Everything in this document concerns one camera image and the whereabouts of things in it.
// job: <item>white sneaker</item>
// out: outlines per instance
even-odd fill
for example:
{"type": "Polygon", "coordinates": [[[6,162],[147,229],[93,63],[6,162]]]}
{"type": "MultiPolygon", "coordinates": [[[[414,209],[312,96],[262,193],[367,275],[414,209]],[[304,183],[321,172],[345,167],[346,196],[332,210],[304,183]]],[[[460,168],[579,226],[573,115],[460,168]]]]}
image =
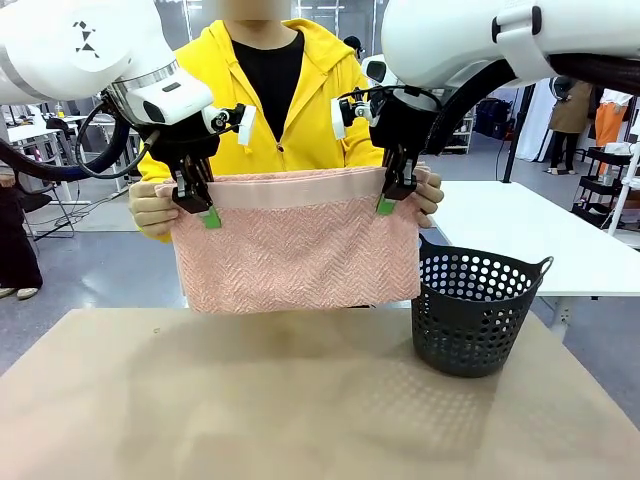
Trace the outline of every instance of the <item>white sneaker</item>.
{"type": "Polygon", "coordinates": [[[0,288],[0,298],[10,297],[14,293],[16,293],[15,288],[0,288]]]}
{"type": "Polygon", "coordinates": [[[31,297],[35,297],[39,291],[39,288],[21,288],[18,290],[18,300],[29,300],[31,297]]]}

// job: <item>beige coat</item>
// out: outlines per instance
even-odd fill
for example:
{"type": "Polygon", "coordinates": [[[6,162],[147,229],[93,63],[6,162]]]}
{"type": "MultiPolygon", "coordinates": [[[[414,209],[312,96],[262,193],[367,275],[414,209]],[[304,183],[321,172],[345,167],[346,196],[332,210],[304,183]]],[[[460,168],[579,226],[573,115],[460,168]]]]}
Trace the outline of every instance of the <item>beige coat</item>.
{"type": "Polygon", "coordinates": [[[592,85],[578,81],[569,91],[571,100],[559,100],[553,109],[549,128],[562,133],[582,133],[589,124],[592,85]]]}

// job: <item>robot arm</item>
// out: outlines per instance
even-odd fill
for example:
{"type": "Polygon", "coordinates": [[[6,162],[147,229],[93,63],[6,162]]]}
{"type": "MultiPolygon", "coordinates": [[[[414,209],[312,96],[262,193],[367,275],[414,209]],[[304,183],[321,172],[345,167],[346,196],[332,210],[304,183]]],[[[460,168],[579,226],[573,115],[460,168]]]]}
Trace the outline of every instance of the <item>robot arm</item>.
{"type": "Polygon", "coordinates": [[[74,100],[103,89],[101,108],[116,118],[116,129],[108,149],[91,164],[37,164],[6,142],[0,142],[0,156],[45,180],[113,178],[92,170],[117,161],[133,128],[146,149],[157,156],[156,145],[159,160],[169,165],[181,187],[175,200],[192,213],[207,210],[207,158],[226,131],[248,143],[256,110],[212,106],[209,88],[177,64],[153,0],[20,0],[0,10],[0,104],[74,100]]]}
{"type": "Polygon", "coordinates": [[[565,75],[640,95],[638,18],[640,3],[627,0],[390,0],[384,57],[363,63],[381,86],[367,102],[334,100],[334,130],[370,120],[386,150],[384,193],[402,200],[415,189],[418,155],[442,153],[497,88],[565,75]]]}

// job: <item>black plastic basket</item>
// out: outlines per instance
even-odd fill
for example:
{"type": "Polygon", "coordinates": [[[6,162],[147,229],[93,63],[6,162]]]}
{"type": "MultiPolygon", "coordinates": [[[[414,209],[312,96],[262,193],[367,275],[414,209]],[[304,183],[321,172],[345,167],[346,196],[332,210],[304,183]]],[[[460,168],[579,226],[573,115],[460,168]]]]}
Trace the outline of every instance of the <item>black plastic basket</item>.
{"type": "Polygon", "coordinates": [[[553,258],[531,265],[420,238],[422,293],[412,304],[417,354],[431,367],[459,377],[498,371],[553,258]]]}

